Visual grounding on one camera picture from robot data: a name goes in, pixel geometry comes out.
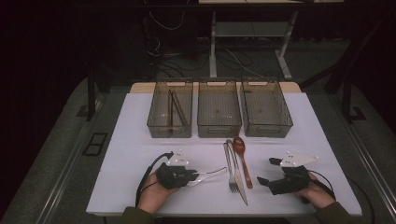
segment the metal fork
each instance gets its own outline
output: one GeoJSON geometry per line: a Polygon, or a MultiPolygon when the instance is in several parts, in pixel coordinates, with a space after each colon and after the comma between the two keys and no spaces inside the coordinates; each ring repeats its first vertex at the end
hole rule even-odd
{"type": "Polygon", "coordinates": [[[228,172],[230,173],[230,178],[228,179],[228,185],[230,186],[232,193],[238,192],[238,186],[236,185],[235,178],[233,178],[233,172],[231,170],[231,161],[230,161],[230,151],[228,149],[228,144],[224,143],[224,152],[225,157],[227,158],[228,172]]]}

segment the knife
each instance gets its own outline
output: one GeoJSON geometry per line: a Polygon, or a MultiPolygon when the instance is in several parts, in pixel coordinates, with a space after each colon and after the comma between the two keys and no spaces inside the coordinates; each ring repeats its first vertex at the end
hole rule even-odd
{"type": "Polygon", "coordinates": [[[231,150],[231,155],[233,156],[233,165],[235,166],[235,170],[233,172],[233,178],[236,181],[236,185],[239,188],[239,193],[242,196],[245,204],[248,205],[248,198],[245,193],[244,183],[242,181],[241,172],[239,171],[238,160],[236,159],[235,151],[233,150],[233,142],[230,139],[227,139],[228,148],[231,150]]]}

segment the green sleeve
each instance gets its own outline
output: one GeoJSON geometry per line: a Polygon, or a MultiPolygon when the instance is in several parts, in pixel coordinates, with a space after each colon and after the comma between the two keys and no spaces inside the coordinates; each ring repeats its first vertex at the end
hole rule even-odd
{"type": "Polygon", "coordinates": [[[125,208],[120,218],[120,224],[151,224],[154,216],[146,211],[134,207],[125,208]]]}
{"type": "Polygon", "coordinates": [[[317,211],[315,217],[320,224],[358,224],[356,217],[352,217],[340,203],[332,203],[317,211]]]}

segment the spoon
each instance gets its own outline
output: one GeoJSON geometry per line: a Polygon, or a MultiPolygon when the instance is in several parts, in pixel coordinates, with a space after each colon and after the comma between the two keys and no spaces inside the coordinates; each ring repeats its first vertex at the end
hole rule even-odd
{"type": "Polygon", "coordinates": [[[253,184],[251,183],[250,175],[248,174],[247,164],[245,163],[244,153],[245,153],[245,142],[241,137],[235,137],[233,139],[233,150],[239,155],[241,158],[242,166],[244,168],[245,179],[247,181],[247,188],[252,189],[253,184]]]}

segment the hand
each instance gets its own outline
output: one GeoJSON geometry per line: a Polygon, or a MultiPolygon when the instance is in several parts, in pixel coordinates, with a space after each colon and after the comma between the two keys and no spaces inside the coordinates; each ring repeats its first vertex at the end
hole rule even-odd
{"type": "MultiPolygon", "coordinates": [[[[317,179],[314,175],[309,173],[311,179],[317,179]]],[[[335,203],[335,199],[330,196],[323,188],[318,185],[309,182],[308,188],[302,189],[295,193],[296,196],[305,197],[309,202],[311,202],[317,209],[322,209],[335,203]]]]}
{"type": "Polygon", "coordinates": [[[140,195],[140,201],[137,207],[150,214],[154,214],[163,206],[166,199],[178,190],[179,189],[164,188],[158,182],[157,176],[153,173],[148,176],[143,186],[143,191],[140,195]]]}

